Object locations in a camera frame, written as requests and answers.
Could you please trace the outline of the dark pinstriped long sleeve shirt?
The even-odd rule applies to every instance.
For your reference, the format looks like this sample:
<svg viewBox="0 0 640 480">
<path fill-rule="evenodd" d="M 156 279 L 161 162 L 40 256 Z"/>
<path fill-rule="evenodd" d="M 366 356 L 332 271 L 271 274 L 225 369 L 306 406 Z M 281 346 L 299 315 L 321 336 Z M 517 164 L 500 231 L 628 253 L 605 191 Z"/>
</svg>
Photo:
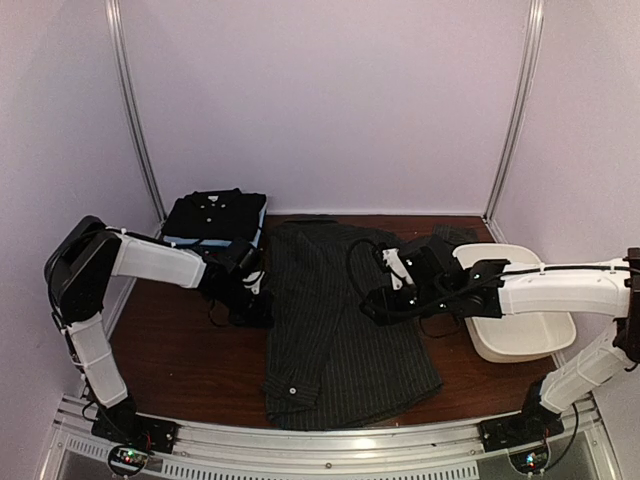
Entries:
<svg viewBox="0 0 640 480">
<path fill-rule="evenodd" d="M 274 326 L 267 339 L 267 419 L 287 430 L 361 427 L 437 395 L 443 381 L 414 321 L 379 327 L 359 308 L 349 281 L 389 284 L 371 240 L 399 247 L 395 234 L 334 221 L 289 221 L 269 235 L 268 289 Z"/>
</svg>

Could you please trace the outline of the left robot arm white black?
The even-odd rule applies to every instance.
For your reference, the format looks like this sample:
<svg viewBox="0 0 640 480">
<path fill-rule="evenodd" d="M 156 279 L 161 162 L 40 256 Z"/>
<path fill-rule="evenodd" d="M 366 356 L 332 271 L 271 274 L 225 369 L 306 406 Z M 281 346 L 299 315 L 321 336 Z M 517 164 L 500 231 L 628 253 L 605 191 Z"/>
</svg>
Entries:
<svg viewBox="0 0 640 480">
<path fill-rule="evenodd" d="M 232 325 L 269 329 L 272 296 L 261 289 L 260 254 L 245 240 L 205 258 L 183 246 L 82 218 L 46 261 L 44 278 L 52 318 L 98 407 L 97 419 L 123 444 L 144 433 L 103 326 L 104 297 L 114 277 L 196 290 L 222 303 Z"/>
</svg>

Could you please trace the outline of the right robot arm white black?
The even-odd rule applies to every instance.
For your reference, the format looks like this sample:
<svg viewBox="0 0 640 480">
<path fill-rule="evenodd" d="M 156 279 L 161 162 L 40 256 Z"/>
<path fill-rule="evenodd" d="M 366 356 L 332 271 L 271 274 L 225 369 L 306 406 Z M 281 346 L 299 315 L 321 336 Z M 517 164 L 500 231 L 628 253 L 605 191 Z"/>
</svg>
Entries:
<svg viewBox="0 0 640 480">
<path fill-rule="evenodd" d="M 515 263 L 480 258 L 469 266 L 434 235 L 400 248 L 371 246 L 388 286 L 360 292 L 360 309 L 379 326 L 440 313 L 505 320 L 538 313 L 591 313 L 612 322 L 564 366 L 532 384 L 512 430 L 530 442 L 578 398 L 639 363 L 639 251 L 586 264 Z"/>
</svg>

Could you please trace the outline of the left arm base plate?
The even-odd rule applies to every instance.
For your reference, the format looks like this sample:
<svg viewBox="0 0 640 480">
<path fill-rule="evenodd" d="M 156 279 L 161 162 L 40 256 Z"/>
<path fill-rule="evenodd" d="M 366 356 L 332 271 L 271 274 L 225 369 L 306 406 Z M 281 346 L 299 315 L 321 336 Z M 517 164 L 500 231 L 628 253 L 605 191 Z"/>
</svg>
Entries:
<svg viewBox="0 0 640 480">
<path fill-rule="evenodd" d="M 171 454 L 178 425 L 173 421 L 138 414 L 130 419 L 116 421 L 99 413 L 91 433 L 113 443 L 133 446 L 146 452 Z"/>
</svg>

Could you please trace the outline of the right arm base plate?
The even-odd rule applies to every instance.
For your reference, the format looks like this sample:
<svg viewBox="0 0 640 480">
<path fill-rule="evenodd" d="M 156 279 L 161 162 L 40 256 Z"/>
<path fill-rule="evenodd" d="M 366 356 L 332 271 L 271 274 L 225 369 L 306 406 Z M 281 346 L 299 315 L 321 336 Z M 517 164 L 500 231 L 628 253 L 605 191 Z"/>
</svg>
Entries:
<svg viewBox="0 0 640 480">
<path fill-rule="evenodd" d="M 559 415 L 520 412 L 514 415 L 484 420 L 478 425 L 485 452 L 511 449 L 529 443 L 543 442 L 564 432 Z"/>
</svg>

